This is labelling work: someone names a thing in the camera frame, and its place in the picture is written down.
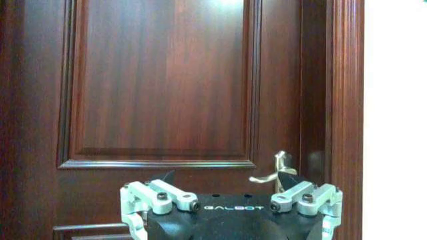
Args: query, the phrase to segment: raised door panel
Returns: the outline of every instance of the raised door panel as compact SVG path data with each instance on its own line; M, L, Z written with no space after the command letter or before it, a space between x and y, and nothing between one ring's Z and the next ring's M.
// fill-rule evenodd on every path
M253 167L253 1L78 0L69 11L62 168Z

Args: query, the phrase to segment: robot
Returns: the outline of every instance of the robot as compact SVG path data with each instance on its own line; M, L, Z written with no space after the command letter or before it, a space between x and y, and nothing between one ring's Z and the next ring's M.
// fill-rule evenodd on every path
M343 192L316 186L274 155L276 172L250 177L277 182L273 195L194 194L176 188L168 173L160 179L126 183L120 189L121 221L134 240L331 240L341 225Z

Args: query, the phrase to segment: white wall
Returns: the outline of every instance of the white wall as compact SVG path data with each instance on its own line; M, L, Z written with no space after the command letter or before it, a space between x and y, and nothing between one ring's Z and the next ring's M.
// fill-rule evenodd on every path
M427 239L423 1L364 0L364 240Z

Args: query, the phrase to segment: door frame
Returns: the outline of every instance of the door frame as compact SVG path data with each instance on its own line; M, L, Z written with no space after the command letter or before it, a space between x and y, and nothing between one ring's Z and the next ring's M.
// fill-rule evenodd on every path
M344 192L336 239L361 239L364 126L364 0L329 0L332 58L329 111L331 183Z
M344 192L343 224L336 230L336 238L361 239L363 229L363 103L364 103L364 0L325 0L325 161L324 181L331 182ZM14 39L20 39L22 12L17 6L22 2L6 1L1 9L0 39L1 49L13 46ZM12 172L16 162L16 148L12 136L17 126L13 123L12 81L20 72L12 72L17 66L16 47L0 56L1 86L6 96L0 100L0 106L6 116L1 122L1 170ZM18 179L8 174L0 179L1 188L10 189ZM8 211L13 207L16 196L0 198L1 220L13 218Z

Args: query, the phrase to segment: silver door handle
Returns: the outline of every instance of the silver door handle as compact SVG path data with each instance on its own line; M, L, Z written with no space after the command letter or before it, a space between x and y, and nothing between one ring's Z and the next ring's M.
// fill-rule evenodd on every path
M289 168L285 166L285 160L290 157L290 155L286 154L285 151L280 151L273 157L274 157L274 173L262 177L250 176L248 180L256 184L265 184L272 181L276 181L276 193L282 193L284 189L278 181L278 173L296 175L297 171L293 168Z

